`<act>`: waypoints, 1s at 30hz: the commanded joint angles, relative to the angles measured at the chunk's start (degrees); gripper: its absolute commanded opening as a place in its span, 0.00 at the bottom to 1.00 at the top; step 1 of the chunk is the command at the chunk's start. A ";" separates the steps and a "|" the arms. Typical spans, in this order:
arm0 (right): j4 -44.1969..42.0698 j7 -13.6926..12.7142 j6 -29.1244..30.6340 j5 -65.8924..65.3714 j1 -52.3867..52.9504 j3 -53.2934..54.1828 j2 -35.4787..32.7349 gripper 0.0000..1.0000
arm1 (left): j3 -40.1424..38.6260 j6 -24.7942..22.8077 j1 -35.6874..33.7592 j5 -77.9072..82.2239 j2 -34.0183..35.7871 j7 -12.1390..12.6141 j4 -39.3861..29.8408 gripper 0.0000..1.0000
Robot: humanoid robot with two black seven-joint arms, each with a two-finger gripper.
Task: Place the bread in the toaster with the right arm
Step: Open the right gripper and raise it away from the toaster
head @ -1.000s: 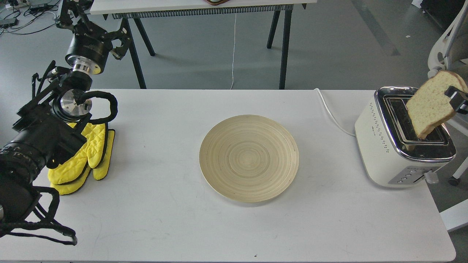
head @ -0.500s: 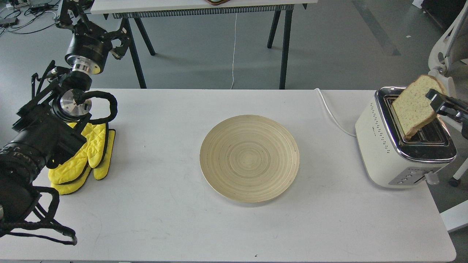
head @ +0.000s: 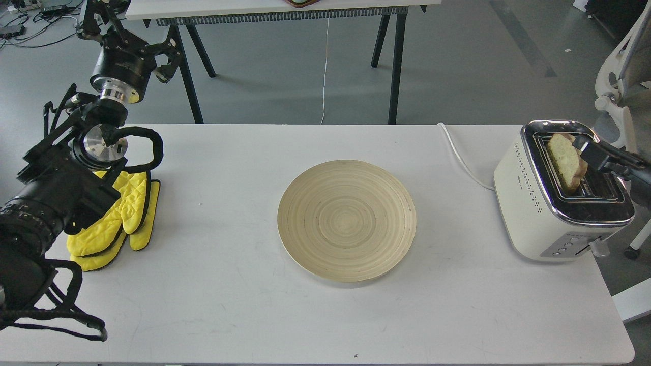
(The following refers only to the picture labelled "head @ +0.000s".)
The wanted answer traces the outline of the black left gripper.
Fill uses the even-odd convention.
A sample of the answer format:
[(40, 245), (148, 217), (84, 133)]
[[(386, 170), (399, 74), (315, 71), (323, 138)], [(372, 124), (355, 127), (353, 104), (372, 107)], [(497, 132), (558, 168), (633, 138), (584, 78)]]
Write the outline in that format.
[[(83, 3), (76, 35), (101, 46), (90, 79), (99, 98), (123, 105), (144, 99), (152, 73), (161, 83), (168, 83), (182, 61), (182, 52), (176, 43), (149, 44), (125, 31), (109, 1)], [(157, 65), (159, 55), (167, 57), (166, 64)]]

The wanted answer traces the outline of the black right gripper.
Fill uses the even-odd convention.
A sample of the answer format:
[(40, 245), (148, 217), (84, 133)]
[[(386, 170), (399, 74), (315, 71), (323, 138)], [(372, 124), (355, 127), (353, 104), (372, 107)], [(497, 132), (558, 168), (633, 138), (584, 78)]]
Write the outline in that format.
[(632, 201), (644, 208), (650, 208), (649, 161), (635, 153), (616, 148), (604, 141), (596, 142), (584, 135), (577, 135), (572, 146), (579, 150), (581, 158), (592, 169), (600, 173), (628, 176)]

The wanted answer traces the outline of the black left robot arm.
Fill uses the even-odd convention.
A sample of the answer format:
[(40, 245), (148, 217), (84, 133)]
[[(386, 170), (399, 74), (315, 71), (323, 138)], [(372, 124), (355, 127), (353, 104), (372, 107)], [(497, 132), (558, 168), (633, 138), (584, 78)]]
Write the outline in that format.
[(46, 252), (60, 234), (77, 234), (109, 211), (119, 199), (119, 174), (161, 164), (160, 134), (126, 127), (127, 106), (142, 101), (151, 75), (169, 82), (185, 55), (175, 26), (149, 44), (123, 27), (108, 1), (88, 1), (82, 12), (77, 36), (101, 46), (90, 78), (95, 93), (71, 85), (58, 106), (44, 106), (44, 137), (18, 173), (24, 188), (2, 207), (2, 329), (47, 330), (46, 320), (72, 318), (98, 335), (53, 331), (104, 342), (104, 321), (75, 305), (81, 266)]

